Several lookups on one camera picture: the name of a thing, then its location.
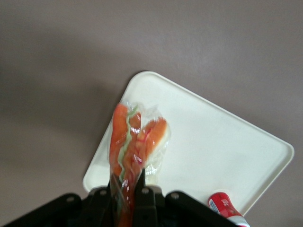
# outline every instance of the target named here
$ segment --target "vacuum-sealed package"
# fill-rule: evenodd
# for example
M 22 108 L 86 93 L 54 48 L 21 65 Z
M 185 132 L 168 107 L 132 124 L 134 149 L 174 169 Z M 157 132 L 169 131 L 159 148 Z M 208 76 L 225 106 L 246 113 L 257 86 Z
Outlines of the vacuum-sealed package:
M 137 181 L 145 168 L 146 179 L 156 183 L 170 129 L 156 108 L 131 103 L 116 106 L 111 127 L 109 164 L 115 226 L 130 227 Z

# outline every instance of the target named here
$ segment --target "white tray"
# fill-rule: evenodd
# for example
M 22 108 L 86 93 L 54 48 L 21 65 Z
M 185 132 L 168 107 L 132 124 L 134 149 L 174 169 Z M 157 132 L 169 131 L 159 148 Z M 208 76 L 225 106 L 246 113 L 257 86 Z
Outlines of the white tray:
M 122 100 L 156 105 L 170 124 L 158 181 L 164 195 L 182 190 L 207 204 L 224 191 L 245 215 L 294 156 L 292 145 L 155 72 L 134 76 Z M 84 176 L 88 192 L 108 184 L 109 139 L 107 130 Z

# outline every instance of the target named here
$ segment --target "green vegetable strip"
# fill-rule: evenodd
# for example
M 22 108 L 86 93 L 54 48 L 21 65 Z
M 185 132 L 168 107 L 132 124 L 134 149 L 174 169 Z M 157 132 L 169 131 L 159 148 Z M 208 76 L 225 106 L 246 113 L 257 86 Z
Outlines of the green vegetable strip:
M 125 143 L 124 145 L 121 147 L 120 149 L 120 152 L 119 152 L 119 155 L 118 155 L 118 163 L 119 165 L 121 166 L 122 168 L 122 171 L 121 171 L 121 174 L 119 176 L 119 180 L 120 182 L 123 183 L 123 178 L 124 178 L 124 175 L 125 175 L 125 168 L 122 164 L 122 161 L 123 161 L 123 158 L 125 156 L 125 153 L 127 151 L 127 147 L 129 145 L 129 143 L 132 141 L 132 136 L 131 136 L 131 125 L 129 123 L 129 120 L 136 114 L 137 112 L 137 109 L 138 109 L 138 106 L 136 106 L 132 111 L 130 111 L 128 114 L 127 114 L 127 117 L 126 117 L 126 124 L 127 124 L 127 133 L 126 133 L 126 140 L 125 140 Z

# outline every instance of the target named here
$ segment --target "clear plastic wrap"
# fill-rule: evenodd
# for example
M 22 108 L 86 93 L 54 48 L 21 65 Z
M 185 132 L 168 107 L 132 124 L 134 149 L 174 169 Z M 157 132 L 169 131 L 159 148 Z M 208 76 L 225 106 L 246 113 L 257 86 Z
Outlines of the clear plastic wrap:
M 115 226 L 130 227 L 137 181 L 145 168 L 146 181 L 156 183 L 170 129 L 157 108 L 130 103 L 116 106 L 111 125 L 109 163 Z

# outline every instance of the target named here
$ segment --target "packaged carrots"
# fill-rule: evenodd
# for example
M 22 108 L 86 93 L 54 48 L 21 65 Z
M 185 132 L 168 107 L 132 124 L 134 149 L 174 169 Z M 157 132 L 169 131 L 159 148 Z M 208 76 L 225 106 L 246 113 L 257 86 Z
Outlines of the packaged carrots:
M 109 148 L 116 227 L 132 226 L 137 181 L 143 168 L 146 179 L 157 174 L 169 137 L 169 125 L 155 109 L 146 110 L 139 104 L 116 106 Z

